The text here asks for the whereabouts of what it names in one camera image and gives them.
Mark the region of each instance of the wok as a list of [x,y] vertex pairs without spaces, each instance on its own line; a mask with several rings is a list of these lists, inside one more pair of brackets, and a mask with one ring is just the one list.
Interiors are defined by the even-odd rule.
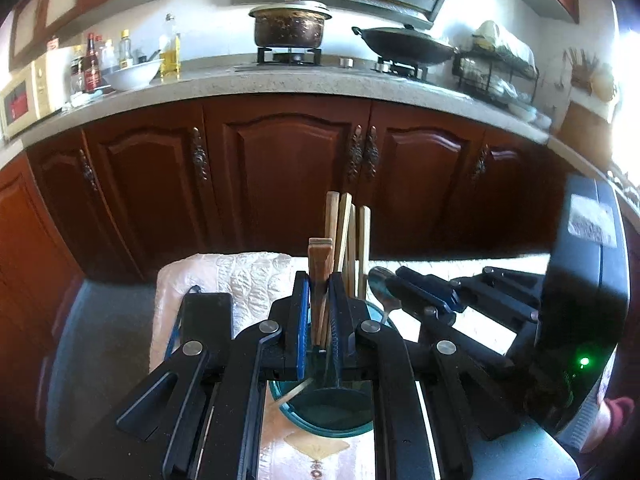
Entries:
[[367,46],[385,60],[411,66],[437,65],[450,59],[454,48],[433,39],[411,25],[404,28],[351,27],[356,36],[361,36]]

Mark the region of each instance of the metal spoon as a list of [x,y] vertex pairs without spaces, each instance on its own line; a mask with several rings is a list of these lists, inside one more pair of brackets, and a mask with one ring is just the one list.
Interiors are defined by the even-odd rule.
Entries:
[[387,278],[392,278],[393,276],[395,276],[395,274],[389,269],[385,269],[385,267],[372,267],[371,269],[369,269],[369,287],[371,288],[371,291],[375,298],[382,304],[382,307],[385,309],[385,314],[382,317],[381,324],[386,323],[386,320],[389,317],[389,313],[391,313],[391,311],[402,308],[401,301],[393,296],[385,285],[385,280]]

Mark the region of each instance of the silver bolt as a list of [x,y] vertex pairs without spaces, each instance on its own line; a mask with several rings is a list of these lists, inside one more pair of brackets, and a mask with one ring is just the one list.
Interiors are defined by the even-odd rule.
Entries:
[[182,353],[185,355],[193,356],[202,352],[202,343],[200,341],[188,341],[182,347]]
[[380,332],[380,323],[371,319],[363,321],[360,327],[362,328],[362,331],[366,332],[367,334],[375,334],[376,332]]
[[438,349],[438,352],[444,355],[451,355],[456,352],[456,346],[451,341],[439,341],[436,348]]
[[280,325],[272,319],[266,319],[260,323],[258,328],[263,334],[273,334],[280,328]]

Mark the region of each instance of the pot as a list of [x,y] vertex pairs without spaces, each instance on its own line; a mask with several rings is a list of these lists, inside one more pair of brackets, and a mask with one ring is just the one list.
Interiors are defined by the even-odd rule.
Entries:
[[255,7],[249,16],[255,18],[257,46],[287,48],[318,48],[324,20],[331,19],[325,4],[303,0]]
[[404,28],[351,27],[356,36],[361,36],[367,46],[384,60],[411,66],[437,65],[450,59],[455,49],[428,34],[414,30],[411,25]]

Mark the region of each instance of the countertop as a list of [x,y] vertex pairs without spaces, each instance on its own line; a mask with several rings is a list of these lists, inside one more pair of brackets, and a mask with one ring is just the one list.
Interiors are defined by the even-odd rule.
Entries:
[[[547,145],[591,178],[605,178],[578,153],[541,130],[466,94],[374,72],[332,67],[239,66],[183,72],[179,81],[114,92],[24,131],[0,150],[0,168],[26,147],[75,126],[136,108],[199,97],[246,93],[312,93],[407,104],[459,115]],[[618,193],[622,213],[640,232],[640,212]]]

